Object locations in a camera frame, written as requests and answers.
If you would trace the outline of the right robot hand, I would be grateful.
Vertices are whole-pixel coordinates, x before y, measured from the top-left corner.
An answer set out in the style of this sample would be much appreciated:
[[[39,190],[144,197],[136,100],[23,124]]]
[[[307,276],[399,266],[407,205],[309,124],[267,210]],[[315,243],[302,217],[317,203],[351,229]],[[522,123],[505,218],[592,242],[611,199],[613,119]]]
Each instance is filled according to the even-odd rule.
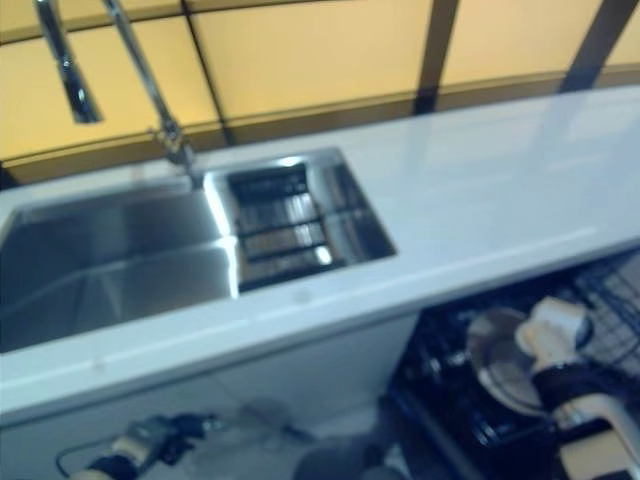
[[[533,359],[532,371],[580,362],[578,340],[589,330],[587,310],[547,296],[531,310],[515,333],[516,344]]]

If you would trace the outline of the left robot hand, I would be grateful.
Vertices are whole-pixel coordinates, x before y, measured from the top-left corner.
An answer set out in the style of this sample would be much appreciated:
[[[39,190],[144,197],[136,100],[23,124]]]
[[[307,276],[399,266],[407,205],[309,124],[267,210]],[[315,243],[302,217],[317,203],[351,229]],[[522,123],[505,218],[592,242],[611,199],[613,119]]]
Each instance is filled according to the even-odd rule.
[[[111,450],[128,455],[139,463],[162,460],[176,463],[215,430],[227,422],[213,412],[156,415],[132,422],[111,444]]]

